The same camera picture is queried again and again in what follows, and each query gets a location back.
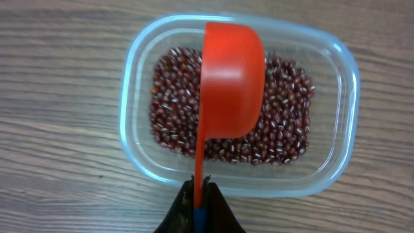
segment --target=red scoop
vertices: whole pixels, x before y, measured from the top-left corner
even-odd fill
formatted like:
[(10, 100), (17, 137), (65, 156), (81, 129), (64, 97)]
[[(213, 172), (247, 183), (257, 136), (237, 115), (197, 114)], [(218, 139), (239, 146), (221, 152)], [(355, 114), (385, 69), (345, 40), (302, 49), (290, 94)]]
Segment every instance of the red scoop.
[(246, 135), (257, 122), (265, 84), (265, 53), (249, 27), (206, 24), (202, 50), (194, 208), (202, 200), (204, 141)]

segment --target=adzuki bean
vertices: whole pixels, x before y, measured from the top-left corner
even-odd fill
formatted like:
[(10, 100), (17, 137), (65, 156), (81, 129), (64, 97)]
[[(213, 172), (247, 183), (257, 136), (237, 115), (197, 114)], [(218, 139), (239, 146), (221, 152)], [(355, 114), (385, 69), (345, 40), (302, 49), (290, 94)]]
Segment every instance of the adzuki bean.
[[(149, 106), (151, 134), (162, 148), (195, 157), (199, 119), (200, 51), (174, 47), (154, 67)], [(313, 78), (295, 61), (265, 58), (265, 90), (256, 126), (238, 139), (211, 139), (204, 146), (206, 160), (249, 162), (278, 166), (296, 161), (309, 145), (309, 107)]]

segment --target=wooden table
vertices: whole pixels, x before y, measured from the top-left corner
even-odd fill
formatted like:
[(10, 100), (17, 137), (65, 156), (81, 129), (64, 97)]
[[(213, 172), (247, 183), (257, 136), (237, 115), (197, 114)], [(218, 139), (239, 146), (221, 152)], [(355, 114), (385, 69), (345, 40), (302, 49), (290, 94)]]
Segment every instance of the wooden table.
[(0, 232), (152, 232), (177, 190), (117, 132), (126, 51), (156, 17), (239, 12), (341, 38), (361, 73), (353, 157), (300, 199), (227, 200), (247, 232), (414, 232), (414, 1), (0, 1)]

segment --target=plastic container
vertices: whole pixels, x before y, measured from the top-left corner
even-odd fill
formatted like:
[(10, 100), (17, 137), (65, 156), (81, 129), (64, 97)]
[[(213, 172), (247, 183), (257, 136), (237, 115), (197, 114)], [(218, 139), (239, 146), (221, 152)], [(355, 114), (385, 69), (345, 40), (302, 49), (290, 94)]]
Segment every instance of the plastic container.
[(311, 131), (306, 154), (289, 165), (271, 166), (205, 161), (224, 195), (300, 197), (331, 185), (345, 170), (354, 145), (360, 77), (348, 48), (329, 33), (301, 25), (242, 15), (179, 14), (147, 26), (133, 42), (125, 65), (120, 97), (120, 138), (130, 161), (144, 174), (181, 187), (194, 173), (193, 159), (161, 148), (149, 133), (153, 67), (170, 47), (202, 49), (208, 21), (252, 27), (266, 52), (296, 60), (314, 78)]

